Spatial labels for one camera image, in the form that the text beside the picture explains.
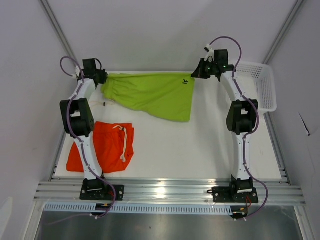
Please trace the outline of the green shorts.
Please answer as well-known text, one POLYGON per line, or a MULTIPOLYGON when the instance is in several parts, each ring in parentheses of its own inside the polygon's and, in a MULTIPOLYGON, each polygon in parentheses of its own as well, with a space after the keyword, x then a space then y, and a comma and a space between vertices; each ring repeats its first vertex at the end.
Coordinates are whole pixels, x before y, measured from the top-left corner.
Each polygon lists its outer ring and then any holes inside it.
POLYGON ((111 73, 101 87, 106 99, 153 117, 190 121, 195 79, 186 72, 111 73))

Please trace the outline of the orange shorts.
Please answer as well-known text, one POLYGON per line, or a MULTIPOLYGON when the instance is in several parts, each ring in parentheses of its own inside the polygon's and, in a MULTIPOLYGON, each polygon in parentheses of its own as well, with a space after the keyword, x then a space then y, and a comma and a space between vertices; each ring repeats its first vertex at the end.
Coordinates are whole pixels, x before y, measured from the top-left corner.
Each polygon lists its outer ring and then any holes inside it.
POLYGON ((66 170, 83 172, 93 180, 103 173, 126 170, 133 155, 134 128, 131 123, 104 123, 97 121, 90 127, 84 122, 64 123, 65 129, 72 127, 70 136, 74 140, 66 170))

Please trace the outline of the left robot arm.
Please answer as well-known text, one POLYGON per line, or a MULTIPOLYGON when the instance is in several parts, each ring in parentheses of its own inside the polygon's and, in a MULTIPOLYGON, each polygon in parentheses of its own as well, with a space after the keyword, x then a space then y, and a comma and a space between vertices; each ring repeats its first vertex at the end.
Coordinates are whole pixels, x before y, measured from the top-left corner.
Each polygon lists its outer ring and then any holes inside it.
POLYGON ((84 59, 83 67, 70 56, 60 59, 61 70, 77 80, 71 97, 59 103, 64 131, 69 134, 78 149, 84 172, 82 193, 92 194, 97 200, 108 196, 109 188, 103 178, 103 171, 98 163, 93 142, 95 120, 89 99, 99 85, 106 83, 108 73, 97 68, 96 58, 84 59))

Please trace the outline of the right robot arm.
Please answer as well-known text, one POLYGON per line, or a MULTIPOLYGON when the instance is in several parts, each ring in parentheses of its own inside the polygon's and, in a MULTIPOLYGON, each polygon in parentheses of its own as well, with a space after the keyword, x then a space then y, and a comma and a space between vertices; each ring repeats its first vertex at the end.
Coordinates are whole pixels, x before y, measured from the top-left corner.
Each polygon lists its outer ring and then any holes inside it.
POLYGON ((234 144, 235 171, 228 186, 216 186, 207 191, 215 203, 258 203, 253 177, 249 174, 250 137, 259 122, 258 101, 249 99, 236 80, 236 68, 229 64, 226 49, 209 50, 213 54, 202 58, 192 73, 195 79, 209 79, 214 76, 224 86, 231 105, 226 117, 226 127, 231 132, 234 144))

